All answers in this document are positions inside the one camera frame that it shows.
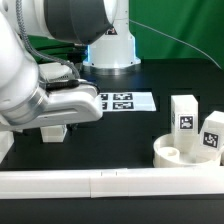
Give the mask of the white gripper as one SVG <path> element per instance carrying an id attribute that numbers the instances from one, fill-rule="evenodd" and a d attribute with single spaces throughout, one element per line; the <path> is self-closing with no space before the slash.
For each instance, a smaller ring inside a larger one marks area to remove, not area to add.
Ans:
<path id="1" fill-rule="evenodd" d="M 22 104 L 0 110 L 0 132 L 91 122 L 102 115 L 102 100 L 93 85 L 81 83 L 76 88 L 50 93 L 38 88 Z"/>

